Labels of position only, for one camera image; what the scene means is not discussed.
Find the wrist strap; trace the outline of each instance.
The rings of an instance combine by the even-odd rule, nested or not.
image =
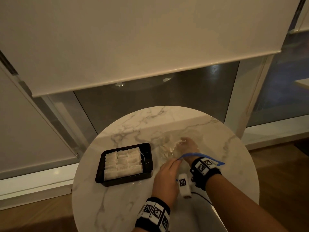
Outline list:
[[[135,227],[149,232],[166,232],[169,226],[170,207],[157,197],[147,199],[141,208]]]
[[[190,172],[193,175],[195,186],[205,191],[206,182],[215,174],[221,174],[216,168],[214,161],[209,158],[200,157],[193,161]]]

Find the black cable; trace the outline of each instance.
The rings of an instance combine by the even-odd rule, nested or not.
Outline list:
[[[191,192],[191,193],[199,195],[200,197],[202,197],[203,199],[205,199],[208,203],[212,205],[212,203],[208,199],[206,199],[203,195],[200,195],[199,193],[196,193],[196,192]]]

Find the hand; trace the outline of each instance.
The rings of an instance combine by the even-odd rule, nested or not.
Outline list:
[[[181,160],[172,158],[163,164],[154,178],[152,187],[152,197],[157,197],[166,203],[172,209],[176,202],[179,187],[176,182],[176,175]]]
[[[181,155],[187,154],[187,153],[194,153],[194,152],[200,153],[200,150],[197,144],[191,138],[182,137],[180,139],[181,139],[181,142],[178,143],[175,148],[178,150],[178,152]],[[188,156],[188,157],[184,157],[184,160],[187,161],[191,167],[193,161],[197,158],[199,157],[198,156]]]

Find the black plastic container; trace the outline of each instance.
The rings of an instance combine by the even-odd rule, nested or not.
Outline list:
[[[105,155],[108,153],[115,152],[115,151],[125,151],[125,150],[129,150],[129,149],[136,148],[136,147],[139,147],[142,153],[141,164],[143,165],[143,173],[104,181]],[[98,171],[95,177],[95,182],[101,183],[105,187],[110,187],[110,186],[119,185],[123,183],[140,181],[143,179],[151,178],[151,175],[152,175],[151,172],[153,168],[154,167],[152,163],[151,147],[149,143],[142,143],[142,144],[137,144],[137,145],[128,146],[128,147],[111,149],[111,150],[104,151],[101,155],[100,162],[98,164]]]

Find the marble tabletop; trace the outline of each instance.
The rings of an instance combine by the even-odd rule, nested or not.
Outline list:
[[[188,136],[202,153],[225,165],[221,172],[231,183],[258,203],[259,181],[252,158],[234,135],[217,119],[194,109],[158,106],[128,114],[105,128],[90,144],[77,168],[72,204],[79,232],[126,232],[134,227],[136,216],[150,197],[154,176],[160,165],[165,137]],[[101,153],[105,150],[148,142],[154,162],[153,176],[138,182],[104,187],[95,183]],[[189,173],[186,162],[179,173]],[[207,197],[206,192],[192,190]],[[198,195],[184,199],[178,195],[171,211],[169,231],[226,231],[210,204]]]

